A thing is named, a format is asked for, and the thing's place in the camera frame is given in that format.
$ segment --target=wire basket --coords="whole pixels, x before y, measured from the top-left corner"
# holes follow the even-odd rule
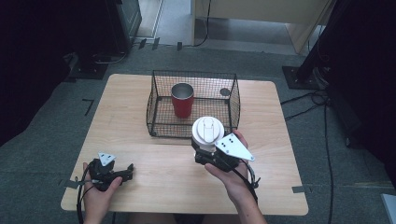
[[[186,119],[176,117],[172,105],[171,89],[179,82],[194,88],[192,112]],[[153,71],[146,116],[151,136],[191,138],[192,124],[204,116],[221,121],[226,134],[238,127],[240,100],[236,74]]]

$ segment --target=gray carpet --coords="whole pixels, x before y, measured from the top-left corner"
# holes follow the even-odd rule
[[[159,46],[133,48],[111,64],[103,80],[61,83],[38,111],[27,130],[0,147],[0,223],[77,223],[75,212],[62,210],[64,189],[75,166],[95,109],[111,74],[150,75],[155,69],[236,73],[239,79],[269,80],[280,101],[308,91],[289,90],[282,65],[299,66],[301,56],[259,52]],[[93,106],[85,116],[89,102]],[[313,105],[309,98],[283,106],[289,116]],[[364,149],[345,146],[343,131],[327,108],[329,149],[334,178],[332,223],[389,223],[380,194],[395,195],[383,165]],[[303,217],[267,216],[270,223],[327,223],[330,173],[324,139],[324,108],[287,121],[290,139],[306,189],[309,212]],[[118,214],[117,223],[126,223]],[[110,214],[104,223],[111,223]]]

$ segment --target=hand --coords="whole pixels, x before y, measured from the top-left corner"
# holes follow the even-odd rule
[[[248,148],[248,142],[245,140],[244,136],[237,130],[233,130],[233,133],[236,134],[242,144]],[[247,161],[240,161],[239,165],[235,168],[244,178],[248,178],[247,163]],[[205,164],[205,168],[210,174],[217,177],[224,184],[227,189],[228,197],[235,205],[242,224],[267,223],[259,206],[240,176],[231,171],[225,173],[210,163]]]
[[[88,164],[83,163],[84,171]],[[87,173],[86,180],[91,180],[90,172]],[[108,208],[110,207],[111,198],[114,192],[119,187],[122,177],[117,177],[111,182],[111,185],[106,191],[98,190],[92,182],[86,182],[84,185],[84,207],[85,207],[85,221],[86,224],[101,223],[105,217]]]
[[[233,133],[239,138],[242,144],[248,148],[248,142],[245,140],[244,136],[237,130],[233,130]],[[242,178],[236,173],[231,171],[225,173],[210,163],[207,163],[205,168],[210,174],[221,180],[227,189],[228,196],[230,197],[231,201],[233,201],[233,203],[237,203],[246,197],[253,197]],[[237,170],[245,178],[248,178],[248,168],[242,161],[240,161],[235,170]]]

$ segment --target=red tumbler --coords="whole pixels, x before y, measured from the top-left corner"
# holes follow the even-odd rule
[[[175,115],[181,119],[188,118],[194,102],[194,88],[188,83],[180,82],[172,87],[171,92]]]

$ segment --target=human hand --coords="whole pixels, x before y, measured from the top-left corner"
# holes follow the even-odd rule
[[[233,130],[233,133],[239,138],[242,144],[248,148],[248,142],[245,140],[244,136],[237,130]],[[240,161],[235,170],[237,170],[244,178],[248,178],[248,162],[245,162]],[[217,177],[224,184],[227,189],[228,196],[233,203],[238,203],[243,199],[246,199],[246,197],[252,197],[245,182],[236,173],[225,173],[210,163],[207,163],[205,168],[210,174]]]
[[[83,163],[84,171],[88,164]],[[90,172],[87,173],[86,180],[91,180]],[[119,187],[122,177],[117,177],[111,182],[111,185],[106,191],[98,190],[92,182],[86,182],[84,185],[84,207],[85,207],[85,221],[86,224],[101,223],[105,217],[108,208],[110,207],[111,198],[114,192]]]

